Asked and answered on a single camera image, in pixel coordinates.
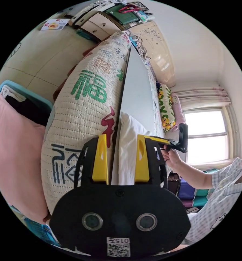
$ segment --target green chinese character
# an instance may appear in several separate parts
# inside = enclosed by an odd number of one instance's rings
[[[85,97],[88,94],[91,98],[101,103],[105,103],[107,98],[106,91],[104,90],[106,87],[105,84],[106,80],[103,77],[95,75],[94,82],[85,86],[83,96]]]
[[[94,73],[87,71],[87,70],[82,70],[82,72],[79,74],[79,79],[77,80],[76,84],[74,85],[72,91],[71,91],[71,95],[74,95],[77,91],[77,94],[75,96],[75,99],[78,100],[82,89],[84,88],[84,90],[86,90],[90,84],[90,80],[93,78]]]
[[[119,72],[119,74],[117,74],[116,76],[119,78],[119,81],[122,81],[122,79],[124,78],[124,72],[122,69],[117,71]]]

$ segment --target yellow clamp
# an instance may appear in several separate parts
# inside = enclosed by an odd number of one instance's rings
[[[137,135],[137,153],[136,153],[134,183],[138,183],[138,182],[146,183],[150,179],[145,139],[151,139],[158,143],[171,145],[170,141],[167,139],[150,137],[141,134]]]
[[[106,155],[106,134],[98,136],[92,180],[94,182],[106,182],[107,185],[109,184]]]

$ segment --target plaid shirt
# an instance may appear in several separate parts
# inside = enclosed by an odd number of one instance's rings
[[[236,158],[231,165],[211,175],[215,190],[198,213],[188,214],[191,228],[182,242],[184,245],[203,239],[229,213],[242,191],[242,183],[235,184],[242,176],[242,159]]]

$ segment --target camera lens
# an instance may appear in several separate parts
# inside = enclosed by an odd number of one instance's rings
[[[82,218],[82,224],[88,230],[98,230],[102,227],[103,220],[96,213],[87,213]]]
[[[141,231],[153,230],[157,225],[157,218],[155,215],[150,213],[142,214],[136,220],[136,226]]]

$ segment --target drawer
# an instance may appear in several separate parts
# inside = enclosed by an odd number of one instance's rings
[[[112,21],[107,19],[105,16],[97,13],[92,16],[89,21],[93,22],[94,24],[98,25],[101,29],[107,32],[109,35],[112,35],[115,32],[121,31],[121,29],[115,25]]]
[[[82,29],[88,31],[95,37],[97,37],[100,40],[104,40],[109,36],[107,32],[105,32],[103,29],[101,29],[99,26],[96,24],[92,23],[91,21],[86,21],[82,26]]]

